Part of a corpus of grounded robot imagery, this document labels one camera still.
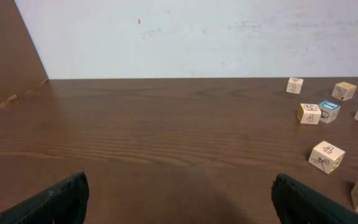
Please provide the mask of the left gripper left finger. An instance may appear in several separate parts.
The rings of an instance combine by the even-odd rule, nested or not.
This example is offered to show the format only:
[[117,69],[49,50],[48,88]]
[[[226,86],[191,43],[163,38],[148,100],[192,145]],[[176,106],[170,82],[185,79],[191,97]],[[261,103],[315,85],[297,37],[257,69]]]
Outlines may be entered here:
[[78,172],[0,213],[0,224],[83,224],[89,199],[84,172]]

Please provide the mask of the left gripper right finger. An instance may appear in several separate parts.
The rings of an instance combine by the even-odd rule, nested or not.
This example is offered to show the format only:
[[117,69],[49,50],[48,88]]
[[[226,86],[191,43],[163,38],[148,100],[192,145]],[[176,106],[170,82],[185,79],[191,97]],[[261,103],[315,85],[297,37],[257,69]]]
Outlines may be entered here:
[[271,196],[281,224],[358,224],[358,214],[286,174],[277,175]]

